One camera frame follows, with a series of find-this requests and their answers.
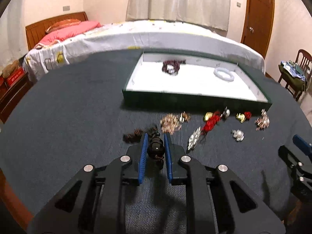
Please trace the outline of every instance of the door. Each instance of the door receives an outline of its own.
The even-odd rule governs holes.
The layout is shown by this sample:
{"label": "door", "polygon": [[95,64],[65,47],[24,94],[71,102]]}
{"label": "door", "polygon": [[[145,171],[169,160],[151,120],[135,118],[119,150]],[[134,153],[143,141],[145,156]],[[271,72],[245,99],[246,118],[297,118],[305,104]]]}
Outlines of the door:
{"label": "door", "polygon": [[274,0],[247,0],[242,43],[265,58],[274,18]]}

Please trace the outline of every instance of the door frame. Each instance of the door frame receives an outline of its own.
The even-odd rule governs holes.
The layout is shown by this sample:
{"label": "door frame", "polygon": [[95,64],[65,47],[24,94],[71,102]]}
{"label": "door frame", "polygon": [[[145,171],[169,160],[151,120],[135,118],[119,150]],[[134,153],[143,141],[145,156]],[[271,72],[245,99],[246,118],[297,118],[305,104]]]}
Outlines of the door frame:
{"label": "door frame", "polygon": [[[245,22],[244,22],[243,34],[241,36],[241,43],[243,43],[244,37],[246,36],[247,30],[248,30],[247,26],[248,26],[248,15],[249,15],[249,2],[250,2],[250,0],[247,0],[247,2],[246,2]],[[266,51],[264,53],[263,58],[266,57],[266,53],[268,52],[269,43],[270,43],[271,35],[272,35],[272,29],[273,29],[275,0],[272,0],[272,2],[273,2],[273,10],[272,10],[271,28],[270,28],[270,32],[269,32],[269,39],[268,39],[268,42],[266,44]]]}

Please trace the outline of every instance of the headboard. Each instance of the headboard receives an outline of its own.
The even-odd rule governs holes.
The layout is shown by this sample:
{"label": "headboard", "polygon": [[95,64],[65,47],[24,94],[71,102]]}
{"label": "headboard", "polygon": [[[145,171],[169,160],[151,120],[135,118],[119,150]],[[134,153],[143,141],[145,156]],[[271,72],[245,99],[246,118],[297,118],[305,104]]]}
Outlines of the headboard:
{"label": "headboard", "polygon": [[84,11],[60,15],[52,18],[48,18],[29,26],[26,26],[26,38],[28,44],[28,50],[34,48],[36,44],[46,35],[46,29],[55,24],[56,22],[65,20],[65,19],[78,19],[80,21],[87,21],[88,17]]}

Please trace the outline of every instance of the wall switch plate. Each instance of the wall switch plate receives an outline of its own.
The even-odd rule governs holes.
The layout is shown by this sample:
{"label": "wall switch plate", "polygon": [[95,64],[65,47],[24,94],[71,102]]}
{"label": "wall switch plate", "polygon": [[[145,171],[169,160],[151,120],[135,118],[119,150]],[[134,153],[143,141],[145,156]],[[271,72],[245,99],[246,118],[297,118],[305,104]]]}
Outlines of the wall switch plate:
{"label": "wall switch plate", "polygon": [[63,6],[63,11],[70,11],[71,7],[70,6]]}

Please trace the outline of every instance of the bed sheet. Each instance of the bed sheet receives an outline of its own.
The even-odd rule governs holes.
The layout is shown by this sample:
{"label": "bed sheet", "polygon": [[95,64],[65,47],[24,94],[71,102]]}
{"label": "bed sheet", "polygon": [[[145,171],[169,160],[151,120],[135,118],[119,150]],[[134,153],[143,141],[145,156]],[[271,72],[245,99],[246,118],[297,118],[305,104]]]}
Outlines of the bed sheet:
{"label": "bed sheet", "polygon": [[49,48],[32,49],[24,58],[23,68],[36,82],[49,71],[82,61],[92,53],[124,49],[193,51],[265,73],[263,57],[250,47],[200,26],[161,20],[107,24]]}

